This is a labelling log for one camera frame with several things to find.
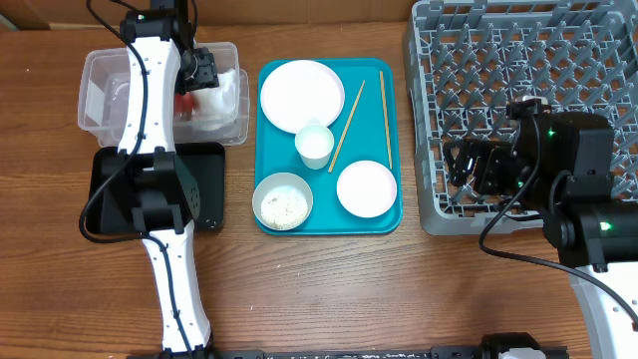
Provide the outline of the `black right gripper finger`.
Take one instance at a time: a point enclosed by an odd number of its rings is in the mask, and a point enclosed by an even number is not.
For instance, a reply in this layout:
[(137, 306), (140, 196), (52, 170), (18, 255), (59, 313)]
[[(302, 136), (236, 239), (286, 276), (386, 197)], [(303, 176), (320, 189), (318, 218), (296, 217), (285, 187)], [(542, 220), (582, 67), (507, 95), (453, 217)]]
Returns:
[(451, 149), (444, 149), (445, 161), (448, 165), (450, 182), (454, 186), (461, 186), (467, 183), (468, 179), (468, 157), (465, 150), (459, 150), (454, 157)]
[(443, 146), (444, 154), (451, 155), (453, 151), (456, 151), (458, 155), (465, 154), (470, 143), (471, 141), (467, 139), (445, 142)]

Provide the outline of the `red wrapper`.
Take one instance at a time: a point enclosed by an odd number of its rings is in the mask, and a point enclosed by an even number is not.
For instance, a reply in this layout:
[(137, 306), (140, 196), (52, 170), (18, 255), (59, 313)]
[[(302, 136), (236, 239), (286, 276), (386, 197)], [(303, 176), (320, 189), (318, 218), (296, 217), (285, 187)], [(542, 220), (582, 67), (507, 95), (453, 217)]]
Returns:
[(195, 100), (190, 93), (174, 96), (174, 116), (177, 121), (189, 121), (194, 108)]

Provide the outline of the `white tissue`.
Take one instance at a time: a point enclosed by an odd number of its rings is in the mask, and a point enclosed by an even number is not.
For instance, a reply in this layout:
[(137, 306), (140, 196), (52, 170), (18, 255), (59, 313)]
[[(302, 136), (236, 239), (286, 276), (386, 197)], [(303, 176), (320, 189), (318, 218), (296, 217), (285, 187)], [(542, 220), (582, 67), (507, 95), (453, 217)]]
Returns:
[(216, 131), (235, 119), (236, 71), (218, 75), (219, 86), (193, 91), (195, 109), (193, 127), (199, 131)]

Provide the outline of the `white small bowl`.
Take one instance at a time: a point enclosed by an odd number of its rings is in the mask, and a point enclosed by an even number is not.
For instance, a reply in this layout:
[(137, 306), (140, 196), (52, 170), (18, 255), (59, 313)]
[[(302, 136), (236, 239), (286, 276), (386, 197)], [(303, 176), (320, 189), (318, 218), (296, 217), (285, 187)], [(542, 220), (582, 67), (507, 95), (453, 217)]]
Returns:
[(394, 205), (398, 185), (385, 166), (374, 161), (358, 161), (342, 170), (336, 191), (348, 212), (361, 218), (374, 218)]

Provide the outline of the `white plastic cup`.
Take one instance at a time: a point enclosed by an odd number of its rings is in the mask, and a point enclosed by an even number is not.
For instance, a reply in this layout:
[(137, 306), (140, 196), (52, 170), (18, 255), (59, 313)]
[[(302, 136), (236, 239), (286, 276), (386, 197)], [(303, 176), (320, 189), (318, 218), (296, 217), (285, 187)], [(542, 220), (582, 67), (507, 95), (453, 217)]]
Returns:
[(334, 136), (325, 126), (309, 125), (295, 136), (295, 149), (303, 164), (311, 170), (324, 168), (334, 147)]

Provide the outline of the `grey bowl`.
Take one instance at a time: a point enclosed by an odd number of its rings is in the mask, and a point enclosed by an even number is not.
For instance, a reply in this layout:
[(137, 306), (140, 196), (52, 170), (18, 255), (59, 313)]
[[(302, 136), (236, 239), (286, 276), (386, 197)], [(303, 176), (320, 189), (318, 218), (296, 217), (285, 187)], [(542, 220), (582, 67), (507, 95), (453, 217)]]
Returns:
[(275, 230), (275, 231), (285, 231), (285, 230), (276, 230), (273, 228), (268, 227), (266, 224), (264, 224), (262, 222), (262, 217), (260, 214), (260, 204), (263, 201), (264, 197), (273, 189), (279, 187), (279, 186), (291, 186), (294, 188), (299, 189), (306, 197), (306, 199), (308, 200), (310, 209), (309, 209), (309, 213), (307, 214), (305, 220), (303, 222), (306, 221), (306, 219), (309, 217), (310, 212), (312, 210), (313, 207), (313, 194), (312, 194), (312, 190), (309, 186), (309, 184), (300, 176), (292, 174), (292, 173), (277, 173), (277, 174), (273, 174), (267, 178), (265, 178), (264, 180), (262, 180), (258, 186), (256, 187), (254, 193), (253, 193), (253, 198), (252, 198), (252, 208), (253, 208), (253, 212), (254, 215), (257, 219), (257, 221), (259, 223), (261, 223), (262, 225), (264, 225), (266, 228), (271, 229), (271, 230)]

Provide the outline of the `cooked white rice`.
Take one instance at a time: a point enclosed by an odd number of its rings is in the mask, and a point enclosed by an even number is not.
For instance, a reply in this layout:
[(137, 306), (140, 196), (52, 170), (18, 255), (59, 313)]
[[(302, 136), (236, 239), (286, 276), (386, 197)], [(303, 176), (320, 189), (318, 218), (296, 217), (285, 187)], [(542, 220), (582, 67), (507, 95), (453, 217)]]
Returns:
[(279, 186), (260, 204), (262, 222), (276, 230), (288, 230), (301, 224), (309, 213), (309, 203), (297, 188)]

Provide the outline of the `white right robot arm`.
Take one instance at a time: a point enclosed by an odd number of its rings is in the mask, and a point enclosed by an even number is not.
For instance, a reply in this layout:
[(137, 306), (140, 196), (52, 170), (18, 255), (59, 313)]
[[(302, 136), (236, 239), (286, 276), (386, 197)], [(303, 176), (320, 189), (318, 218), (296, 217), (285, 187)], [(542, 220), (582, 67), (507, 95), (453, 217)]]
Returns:
[(506, 106), (512, 142), (462, 139), (444, 145), (450, 181), (475, 180), (479, 194), (507, 200), (479, 237), (518, 203), (543, 222), (557, 261), (497, 250), (490, 255), (567, 273), (595, 358), (637, 355), (637, 205), (612, 196), (614, 131), (586, 112), (553, 112), (541, 97)]

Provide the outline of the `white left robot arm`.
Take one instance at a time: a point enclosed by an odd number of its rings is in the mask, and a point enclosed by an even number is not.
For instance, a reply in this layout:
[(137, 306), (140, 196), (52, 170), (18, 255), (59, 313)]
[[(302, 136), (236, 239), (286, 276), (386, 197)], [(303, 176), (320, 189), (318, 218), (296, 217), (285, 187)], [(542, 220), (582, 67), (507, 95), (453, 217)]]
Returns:
[(128, 8), (114, 34), (130, 66), (127, 121), (115, 168), (95, 189), (80, 218), (88, 230), (94, 203), (112, 201), (128, 224), (122, 241), (139, 240), (154, 270), (163, 320), (162, 358), (209, 358), (211, 328), (203, 311), (193, 258), (201, 197), (195, 176), (178, 156), (174, 98), (218, 87), (213, 55), (195, 45), (193, 1), (153, 1)]

